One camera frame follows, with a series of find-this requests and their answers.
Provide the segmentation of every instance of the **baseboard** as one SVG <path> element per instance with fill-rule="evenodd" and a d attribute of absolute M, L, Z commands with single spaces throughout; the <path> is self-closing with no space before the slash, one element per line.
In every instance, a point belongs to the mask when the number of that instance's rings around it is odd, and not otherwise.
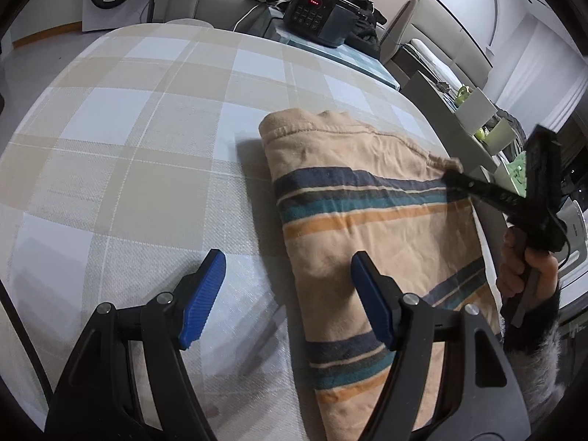
<path fill-rule="evenodd" d="M 26 36 L 24 38 L 20 38 L 19 40 L 12 42 L 12 46 L 16 49 L 20 48 L 21 46 L 25 46 L 29 43 L 44 40 L 45 38 L 51 38 L 52 36 L 64 35 L 65 33 L 73 33 L 80 31 L 82 31 L 82 22 L 76 21 L 74 23 L 56 26 L 54 28 L 49 28 L 48 30 L 43 30 L 42 32 L 33 33 L 32 35 Z"/>

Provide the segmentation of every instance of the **gray fur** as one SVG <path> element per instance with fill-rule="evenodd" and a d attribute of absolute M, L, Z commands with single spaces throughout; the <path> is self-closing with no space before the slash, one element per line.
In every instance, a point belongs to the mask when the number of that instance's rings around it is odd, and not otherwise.
<path fill-rule="evenodd" d="M 555 408 L 563 396 L 564 387 L 556 384 L 559 354 L 557 324 L 547 332 L 539 350 L 532 355 L 519 351 L 506 352 L 523 393 L 532 430 Z"/>

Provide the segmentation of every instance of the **upholstered headboard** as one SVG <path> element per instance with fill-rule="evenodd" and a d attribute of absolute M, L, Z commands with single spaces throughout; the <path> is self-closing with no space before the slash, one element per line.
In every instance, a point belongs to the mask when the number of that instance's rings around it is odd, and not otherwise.
<path fill-rule="evenodd" d="M 490 61 L 460 23 L 435 0 L 408 0 L 383 38 L 381 62 L 386 66 L 401 44 L 418 38 L 459 80 L 484 87 Z"/>

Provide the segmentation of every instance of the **silver bolt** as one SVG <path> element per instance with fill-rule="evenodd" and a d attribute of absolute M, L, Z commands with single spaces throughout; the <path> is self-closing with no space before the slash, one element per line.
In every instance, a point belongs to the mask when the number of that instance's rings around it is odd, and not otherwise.
<path fill-rule="evenodd" d="M 157 296 L 156 300 L 157 303 L 160 303 L 161 305 L 167 305 L 172 302 L 173 295 L 168 291 L 164 291 Z"/>
<path fill-rule="evenodd" d="M 405 293 L 402 297 L 402 300 L 407 305 L 418 305 L 419 304 L 419 296 L 414 293 Z"/>
<path fill-rule="evenodd" d="M 468 303 L 466 305 L 466 312 L 470 315 L 478 315 L 480 313 L 480 309 L 473 303 Z"/>
<path fill-rule="evenodd" d="M 96 307 L 96 311 L 100 315 L 106 315 L 108 312 L 110 312 L 111 308 L 112 308 L 112 305 L 110 303 L 104 302 Z"/>

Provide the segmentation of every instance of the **blue gripper pad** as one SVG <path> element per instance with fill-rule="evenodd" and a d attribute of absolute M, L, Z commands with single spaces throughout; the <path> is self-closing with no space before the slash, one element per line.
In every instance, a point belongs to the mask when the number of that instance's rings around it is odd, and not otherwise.
<path fill-rule="evenodd" d="M 392 331 L 392 314 L 381 296 L 380 290 L 372 279 L 368 268 L 356 253 L 351 259 L 351 280 L 358 291 L 372 330 L 376 338 L 390 348 L 394 341 Z"/>
<path fill-rule="evenodd" d="M 226 257 L 220 250 L 211 250 L 202 262 L 200 270 L 209 264 L 208 269 L 202 274 L 198 287 L 192 294 L 184 308 L 182 331 L 178 337 L 180 349 L 187 350 L 190 344 L 198 340 L 207 322 L 208 316 L 215 303 L 216 296 L 221 289 L 226 274 Z"/>

